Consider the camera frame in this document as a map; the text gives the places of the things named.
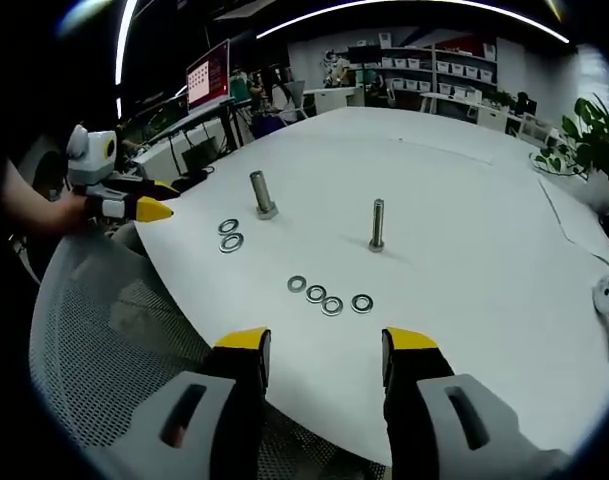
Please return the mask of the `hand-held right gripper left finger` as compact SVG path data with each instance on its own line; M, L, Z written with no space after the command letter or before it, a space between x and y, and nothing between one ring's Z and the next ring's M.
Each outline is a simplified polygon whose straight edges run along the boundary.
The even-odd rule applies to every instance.
M229 333L153 393L108 447L108 478L257 478L270 342L267 327Z

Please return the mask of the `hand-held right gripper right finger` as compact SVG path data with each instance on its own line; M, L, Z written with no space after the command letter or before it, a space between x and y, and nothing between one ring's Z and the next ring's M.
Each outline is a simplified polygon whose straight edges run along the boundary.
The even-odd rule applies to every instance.
M516 412L422 333L383 329L382 382L395 479L558 479L569 462L536 447Z

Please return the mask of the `person's left hand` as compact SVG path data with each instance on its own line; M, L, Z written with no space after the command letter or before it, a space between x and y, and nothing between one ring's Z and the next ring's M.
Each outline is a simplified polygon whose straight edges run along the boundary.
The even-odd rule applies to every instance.
M45 229L57 235L66 235L82 228L88 219L87 198L72 192L50 202L45 217Z

